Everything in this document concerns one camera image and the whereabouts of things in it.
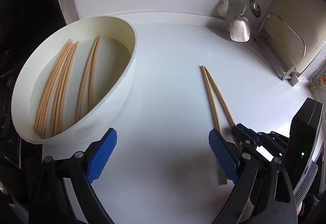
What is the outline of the wooden chopstick twelve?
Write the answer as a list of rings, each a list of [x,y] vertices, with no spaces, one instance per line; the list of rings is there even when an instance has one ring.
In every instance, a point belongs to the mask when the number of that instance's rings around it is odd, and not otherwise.
[[[60,83],[60,97],[57,106],[57,116],[55,121],[55,135],[62,133],[65,130],[66,121],[66,112],[69,108],[69,100],[70,100],[70,84],[72,79],[72,68],[74,66],[74,61],[76,58],[76,53],[78,50],[80,42],[76,41],[72,44],[71,51],[69,52],[62,81]]]

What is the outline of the wooden chopstick four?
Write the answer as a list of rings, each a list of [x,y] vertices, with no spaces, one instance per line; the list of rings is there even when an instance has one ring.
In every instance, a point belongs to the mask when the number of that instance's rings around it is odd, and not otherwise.
[[[95,84],[95,71],[96,71],[96,62],[97,62],[97,54],[98,47],[100,44],[101,36],[98,36],[95,41],[95,46],[92,51],[91,56],[91,67],[89,73],[89,85],[88,85],[88,111],[93,108],[93,95],[94,95],[94,84]]]

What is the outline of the steel spatula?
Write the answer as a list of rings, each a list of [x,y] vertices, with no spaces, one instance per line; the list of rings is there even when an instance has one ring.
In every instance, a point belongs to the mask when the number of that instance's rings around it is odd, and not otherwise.
[[[250,23],[245,12],[249,6],[250,0],[247,0],[241,13],[235,16],[231,22],[230,38],[234,42],[244,43],[250,39]]]

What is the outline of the wooden chopstick one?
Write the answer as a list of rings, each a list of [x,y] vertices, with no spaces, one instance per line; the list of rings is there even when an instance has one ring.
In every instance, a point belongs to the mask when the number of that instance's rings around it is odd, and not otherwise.
[[[91,62],[93,59],[93,54],[95,52],[95,48],[97,47],[97,43],[99,41],[99,36],[97,36],[95,38],[95,41],[91,47],[91,50],[89,52],[88,58],[87,58],[87,62],[86,62],[86,66],[84,68],[84,72],[82,75],[82,80],[80,83],[80,88],[78,91],[78,98],[77,98],[77,104],[76,104],[76,111],[75,111],[75,123],[77,123],[80,120],[81,117],[81,109],[82,109],[82,101],[83,101],[83,95],[84,95],[84,91],[85,91],[85,87],[86,87],[86,81],[87,81],[87,76],[88,73],[90,71],[91,68]]]

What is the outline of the round white basin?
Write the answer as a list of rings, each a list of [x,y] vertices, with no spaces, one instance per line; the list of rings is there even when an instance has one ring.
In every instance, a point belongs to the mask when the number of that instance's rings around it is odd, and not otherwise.
[[[98,47],[93,108],[88,111],[89,73],[83,95],[80,120],[75,123],[78,91],[91,47],[101,36]],[[43,138],[34,130],[39,103],[55,61],[68,40],[79,41],[70,84],[65,130]],[[75,144],[100,138],[122,108],[134,76],[137,35],[122,19],[97,16],[63,27],[37,47],[24,64],[14,86],[11,104],[16,132],[27,142],[44,145]]]

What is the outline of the wooden chopstick nine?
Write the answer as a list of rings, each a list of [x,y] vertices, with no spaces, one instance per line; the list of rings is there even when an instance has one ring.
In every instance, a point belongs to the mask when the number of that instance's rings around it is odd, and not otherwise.
[[[69,52],[72,48],[72,40],[68,40],[65,44],[64,48],[62,49],[60,55],[57,58],[57,61],[54,64],[53,70],[50,73],[48,83],[45,87],[45,95],[43,97],[43,100],[41,102],[41,112],[40,117],[38,119],[37,124],[37,132],[45,138],[46,136],[46,129],[47,129],[47,123],[48,123],[48,117],[50,108],[52,107],[52,112],[55,113],[57,102],[58,102],[58,91],[60,90],[59,83],[61,81],[62,72],[66,65],[66,61],[69,55]]]

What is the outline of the wooden chopstick ten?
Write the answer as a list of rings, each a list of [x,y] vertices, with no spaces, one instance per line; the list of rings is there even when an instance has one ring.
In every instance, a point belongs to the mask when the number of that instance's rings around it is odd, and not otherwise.
[[[55,61],[43,90],[34,124],[34,130],[43,138],[46,137],[47,129],[50,137],[60,131],[68,73],[75,50],[76,43],[69,39]]]

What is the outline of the wooden chopstick eight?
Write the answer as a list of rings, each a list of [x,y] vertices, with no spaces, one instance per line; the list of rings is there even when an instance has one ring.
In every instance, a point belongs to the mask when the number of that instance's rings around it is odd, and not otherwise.
[[[229,127],[233,127],[235,125],[235,120],[233,118],[233,116],[231,115],[231,112],[224,100],[224,97],[223,95],[221,94],[221,91],[220,89],[218,88],[217,86],[217,83],[214,81],[214,78],[213,76],[211,75],[210,71],[204,66],[204,69],[206,70],[206,73],[207,73],[207,76],[208,76],[208,79],[209,79],[209,83],[210,83],[210,86],[211,86],[211,89],[212,89],[212,94],[213,94],[213,98],[217,98],[218,100],[218,103],[219,105],[221,106],[221,109],[223,110],[224,112],[224,115],[228,121],[228,124],[229,124]],[[221,125],[220,125],[220,120],[219,120],[219,126],[220,128],[217,129],[218,132],[222,133],[222,129],[221,129]]]

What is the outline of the wooden chopstick seven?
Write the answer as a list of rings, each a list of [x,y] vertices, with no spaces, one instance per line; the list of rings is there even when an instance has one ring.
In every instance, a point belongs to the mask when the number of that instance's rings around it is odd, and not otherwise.
[[[206,87],[206,91],[207,91],[207,95],[208,95],[208,102],[209,102],[209,106],[210,106],[210,111],[212,114],[212,120],[213,120],[213,128],[214,129],[219,129],[219,119],[218,119],[218,114],[217,114],[217,110],[216,110],[216,105],[214,102],[214,98],[213,98],[213,94],[212,94],[212,89],[209,83],[209,79],[206,73],[206,70],[204,69],[204,66],[201,65],[200,66],[202,75],[203,75],[203,79],[204,79],[204,84]],[[220,166],[219,163],[217,163],[218,165],[218,179],[219,179],[219,184],[220,185],[226,185],[228,183],[228,180]]]

